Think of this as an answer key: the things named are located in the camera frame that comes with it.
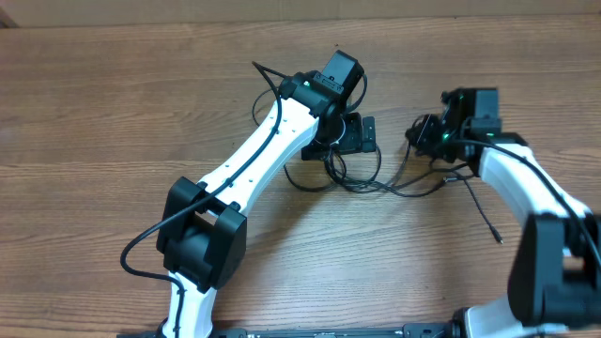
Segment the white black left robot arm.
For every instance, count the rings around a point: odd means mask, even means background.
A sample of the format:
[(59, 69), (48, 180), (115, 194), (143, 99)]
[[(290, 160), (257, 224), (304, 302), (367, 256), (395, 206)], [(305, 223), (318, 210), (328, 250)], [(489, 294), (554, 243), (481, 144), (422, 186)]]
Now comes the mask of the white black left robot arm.
[(322, 71), (285, 76), (254, 133), (222, 165), (170, 189), (156, 246), (172, 280), (160, 337), (208, 337), (216, 293), (246, 251), (247, 218), (274, 176), (295, 155), (305, 161), (373, 152), (375, 121), (349, 97), (367, 78), (359, 61), (336, 51)]

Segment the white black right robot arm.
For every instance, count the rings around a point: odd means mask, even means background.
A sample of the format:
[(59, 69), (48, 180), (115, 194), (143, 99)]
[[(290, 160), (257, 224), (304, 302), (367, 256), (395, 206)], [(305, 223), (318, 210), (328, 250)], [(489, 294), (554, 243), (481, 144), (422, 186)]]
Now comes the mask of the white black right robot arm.
[(407, 129), (417, 155), (464, 162), (511, 209), (521, 240), (504, 296), (458, 310), (433, 337), (544, 337), (600, 323), (600, 218), (563, 190), (528, 143), (505, 132), (495, 88), (441, 95)]

